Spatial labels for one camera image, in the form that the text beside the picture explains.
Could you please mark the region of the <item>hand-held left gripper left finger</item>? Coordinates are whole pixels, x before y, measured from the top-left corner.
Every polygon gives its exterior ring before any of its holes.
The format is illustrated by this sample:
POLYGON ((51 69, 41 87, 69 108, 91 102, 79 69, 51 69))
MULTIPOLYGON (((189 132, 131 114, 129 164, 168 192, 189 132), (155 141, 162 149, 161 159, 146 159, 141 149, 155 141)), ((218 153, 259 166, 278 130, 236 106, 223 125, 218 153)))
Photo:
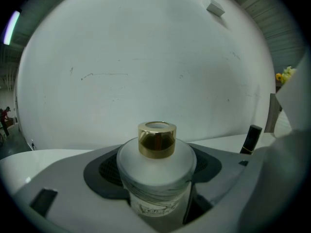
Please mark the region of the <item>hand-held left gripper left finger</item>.
POLYGON ((28 218, 49 233, 149 233, 121 184, 119 146, 88 151, 47 166, 13 194, 28 218))

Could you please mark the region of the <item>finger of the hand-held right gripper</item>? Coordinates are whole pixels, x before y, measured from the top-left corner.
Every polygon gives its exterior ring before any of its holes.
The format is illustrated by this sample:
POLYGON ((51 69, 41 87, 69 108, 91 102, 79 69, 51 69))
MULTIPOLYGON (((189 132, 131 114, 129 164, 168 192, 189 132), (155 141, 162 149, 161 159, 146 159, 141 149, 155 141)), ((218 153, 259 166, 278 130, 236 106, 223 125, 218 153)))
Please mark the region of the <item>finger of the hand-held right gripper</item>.
POLYGON ((239 220, 241 233, 311 231, 311 56, 276 97, 292 127, 267 149, 259 180, 239 220))

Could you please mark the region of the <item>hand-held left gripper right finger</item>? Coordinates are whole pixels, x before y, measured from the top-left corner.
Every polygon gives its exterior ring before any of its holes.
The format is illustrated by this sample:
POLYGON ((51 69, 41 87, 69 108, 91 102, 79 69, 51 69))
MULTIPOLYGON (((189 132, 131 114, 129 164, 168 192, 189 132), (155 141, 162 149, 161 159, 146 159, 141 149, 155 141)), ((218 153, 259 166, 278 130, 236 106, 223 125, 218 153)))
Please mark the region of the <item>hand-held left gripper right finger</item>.
POLYGON ((263 164, 263 150, 252 155, 190 144, 205 168, 196 172, 177 233, 240 233, 245 209, 263 164))

